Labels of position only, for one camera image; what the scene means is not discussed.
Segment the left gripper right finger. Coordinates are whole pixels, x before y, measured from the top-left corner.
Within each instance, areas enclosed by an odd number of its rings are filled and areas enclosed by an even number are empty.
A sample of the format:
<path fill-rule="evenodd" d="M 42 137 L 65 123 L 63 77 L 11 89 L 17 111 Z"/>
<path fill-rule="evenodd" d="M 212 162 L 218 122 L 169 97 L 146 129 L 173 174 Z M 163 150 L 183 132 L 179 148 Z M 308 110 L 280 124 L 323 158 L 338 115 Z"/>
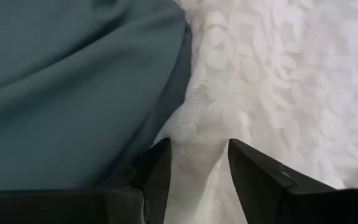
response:
<path fill-rule="evenodd" d="M 248 224 L 358 224 L 358 189 L 332 188 L 238 139 L 228 159 Z"/>

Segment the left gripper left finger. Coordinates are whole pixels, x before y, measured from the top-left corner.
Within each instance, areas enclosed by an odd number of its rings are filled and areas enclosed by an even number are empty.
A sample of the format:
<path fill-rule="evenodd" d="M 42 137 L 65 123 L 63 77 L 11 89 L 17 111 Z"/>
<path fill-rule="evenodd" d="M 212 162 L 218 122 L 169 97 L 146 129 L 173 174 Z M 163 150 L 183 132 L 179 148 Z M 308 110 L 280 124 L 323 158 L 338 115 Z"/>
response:
<path fill-rule="evenodd" d="M 163 224 L 171 163 L 165 138 L 90 189 L 0 191 L 0 224 Z"/>

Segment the teal grey shirt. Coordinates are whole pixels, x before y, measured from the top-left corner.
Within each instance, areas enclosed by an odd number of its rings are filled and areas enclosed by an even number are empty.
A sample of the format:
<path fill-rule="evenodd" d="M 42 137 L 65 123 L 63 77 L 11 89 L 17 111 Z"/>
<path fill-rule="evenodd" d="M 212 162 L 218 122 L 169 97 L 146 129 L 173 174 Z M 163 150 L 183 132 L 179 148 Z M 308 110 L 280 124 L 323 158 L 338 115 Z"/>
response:
<path fill-rule="evenodd" d="M 190 75 L 174 0 L 0 0 L 0 190 L 117 171 L 151 146 Z"/>

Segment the white garment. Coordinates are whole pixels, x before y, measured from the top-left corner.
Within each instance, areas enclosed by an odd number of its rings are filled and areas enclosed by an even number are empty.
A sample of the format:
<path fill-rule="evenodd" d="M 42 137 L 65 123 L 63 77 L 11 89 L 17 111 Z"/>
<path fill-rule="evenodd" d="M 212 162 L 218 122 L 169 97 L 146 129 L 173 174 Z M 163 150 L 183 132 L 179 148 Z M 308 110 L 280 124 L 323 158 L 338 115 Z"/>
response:
<path fill-rule="evenodd" d="M 337 189 L 358 187 L 358 0 L 175 0 L 193 33 L 163 224 L 246 224 L 237 138 Z"/>

